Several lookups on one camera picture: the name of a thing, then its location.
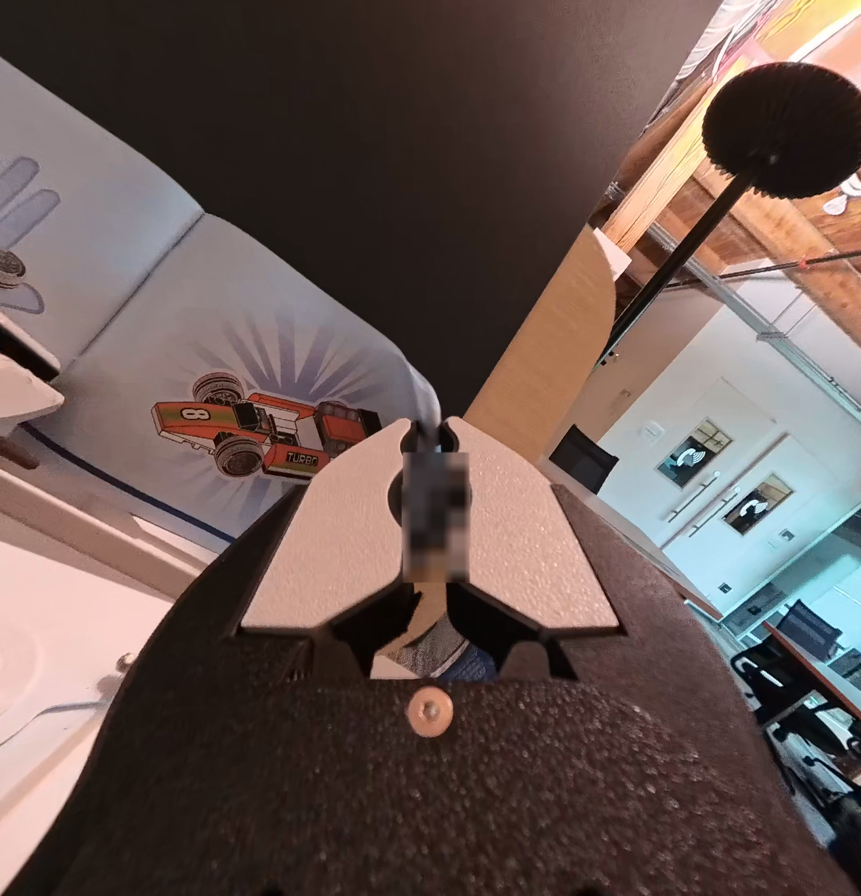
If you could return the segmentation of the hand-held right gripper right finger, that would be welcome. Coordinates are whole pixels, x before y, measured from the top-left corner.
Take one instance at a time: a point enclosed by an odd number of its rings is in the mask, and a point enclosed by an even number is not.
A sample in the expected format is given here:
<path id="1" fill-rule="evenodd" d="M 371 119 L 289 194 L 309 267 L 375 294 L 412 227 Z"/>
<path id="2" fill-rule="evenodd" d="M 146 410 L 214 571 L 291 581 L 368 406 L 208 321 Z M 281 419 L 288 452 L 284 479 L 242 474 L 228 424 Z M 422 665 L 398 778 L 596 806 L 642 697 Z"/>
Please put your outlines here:
<path id="1" fill-rule="evenodd" d="M 616 630 L 616 613 L 548 478 L 464 420 L 446 425 L 468 457 L 468 585 L 546 632 Z"/>

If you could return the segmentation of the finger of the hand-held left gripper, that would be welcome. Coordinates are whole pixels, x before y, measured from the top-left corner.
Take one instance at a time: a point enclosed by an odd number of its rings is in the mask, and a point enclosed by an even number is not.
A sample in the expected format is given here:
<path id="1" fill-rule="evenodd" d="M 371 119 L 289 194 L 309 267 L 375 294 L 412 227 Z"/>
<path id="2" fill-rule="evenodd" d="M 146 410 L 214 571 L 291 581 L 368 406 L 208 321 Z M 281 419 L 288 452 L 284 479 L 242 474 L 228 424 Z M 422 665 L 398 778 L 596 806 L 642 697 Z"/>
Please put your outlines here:
<path id="1" fill-rule="evenodd" d="M 51 385 L 57 358 L 0 311 L 0 421 L 27 421 L 59 409 L 64 395 Z"/>

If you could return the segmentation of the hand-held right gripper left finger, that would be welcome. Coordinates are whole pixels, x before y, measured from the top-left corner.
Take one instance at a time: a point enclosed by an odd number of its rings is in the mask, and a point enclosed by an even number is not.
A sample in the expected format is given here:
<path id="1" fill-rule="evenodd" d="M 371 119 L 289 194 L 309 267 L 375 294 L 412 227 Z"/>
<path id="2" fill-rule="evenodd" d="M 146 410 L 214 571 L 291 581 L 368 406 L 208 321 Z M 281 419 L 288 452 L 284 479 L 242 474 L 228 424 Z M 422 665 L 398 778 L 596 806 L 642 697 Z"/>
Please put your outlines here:
<path id="1" fill-rule="evenodd" d="M 409 419 L 329 462 L 308 485 L 245 611 L 245 630 L 313 632 L 379 595 L 402 571 L 389 492 Z"/>

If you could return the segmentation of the lego instruction booklet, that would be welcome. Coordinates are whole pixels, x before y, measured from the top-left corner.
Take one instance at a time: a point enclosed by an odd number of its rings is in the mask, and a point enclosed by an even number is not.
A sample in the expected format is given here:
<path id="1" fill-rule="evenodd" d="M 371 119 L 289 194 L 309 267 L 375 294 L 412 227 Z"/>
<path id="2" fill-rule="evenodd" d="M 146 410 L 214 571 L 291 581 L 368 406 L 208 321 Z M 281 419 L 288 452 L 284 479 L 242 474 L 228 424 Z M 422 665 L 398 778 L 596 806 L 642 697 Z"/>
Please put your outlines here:
<path id="1" fill-rule="evenodd" d="M 62 403 L 33 482 L 221 550 L 400 419 L 440 423 L 386 336 L 0 58 L 0 340 Z"/>

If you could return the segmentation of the white booklet stand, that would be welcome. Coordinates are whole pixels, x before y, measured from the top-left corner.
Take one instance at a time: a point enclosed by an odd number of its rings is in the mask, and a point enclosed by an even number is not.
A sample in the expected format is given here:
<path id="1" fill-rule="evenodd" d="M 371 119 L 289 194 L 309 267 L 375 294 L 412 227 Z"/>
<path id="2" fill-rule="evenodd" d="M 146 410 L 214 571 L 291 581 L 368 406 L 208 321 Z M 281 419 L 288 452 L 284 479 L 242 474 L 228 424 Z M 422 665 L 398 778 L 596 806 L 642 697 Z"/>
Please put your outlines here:
<path id="1" fill-rule="evenodd" d="M 15 441 L 40 465 L 0 458 L 0 888 L 77 784 L 129 664 L 228 543 L 31 425 Z"/>

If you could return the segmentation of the black office chair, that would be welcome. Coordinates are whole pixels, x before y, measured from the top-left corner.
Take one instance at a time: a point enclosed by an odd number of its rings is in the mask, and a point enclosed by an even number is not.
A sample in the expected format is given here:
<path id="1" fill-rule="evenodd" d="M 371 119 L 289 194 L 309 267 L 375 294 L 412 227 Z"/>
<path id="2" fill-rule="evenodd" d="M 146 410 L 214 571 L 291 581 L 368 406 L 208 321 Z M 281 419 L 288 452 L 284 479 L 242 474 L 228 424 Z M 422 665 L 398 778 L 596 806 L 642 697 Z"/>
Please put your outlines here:
<path id="1" fill-rule="evenodd" d="M 777 631 L 817 659 L 828 657 L 840 635 L 839 629 L 801 601 L 791 606 Z M 816 676 L 794 658 L 789 648 L 780 644 L 776 635 L 769 635 L 759 644 L 737 653 L 729 666 L 757 700 L 754 717 L 761 728 L 777 721 L 784 729 L 800 733 L 817 723 L 818 713 L 842 708 L 836 697 L 817 686 Z"/>
<path id="2" fill-rule="evenodd" d="M 548 459 L 589 492 L 598 495 L 619 458 L 571 425 Z"/>

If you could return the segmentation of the black pole stand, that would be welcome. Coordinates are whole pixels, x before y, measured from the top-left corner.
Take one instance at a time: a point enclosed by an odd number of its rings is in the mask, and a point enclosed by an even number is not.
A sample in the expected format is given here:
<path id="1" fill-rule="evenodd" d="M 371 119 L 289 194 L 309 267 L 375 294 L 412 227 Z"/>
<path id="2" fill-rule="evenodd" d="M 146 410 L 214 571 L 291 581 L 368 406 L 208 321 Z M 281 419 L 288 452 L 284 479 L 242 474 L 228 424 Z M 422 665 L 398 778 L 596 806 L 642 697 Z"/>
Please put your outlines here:
<path id="1" fill-rule="evenodd" d="M 802 199 L 838 186 L 861 167 L 861 90 L 806 62 L 766 63 L 738 73 L 709 104 L 705 156 L 728 185 L 617 317 L 597 361 L 608 356 L 749 190 Z"/>

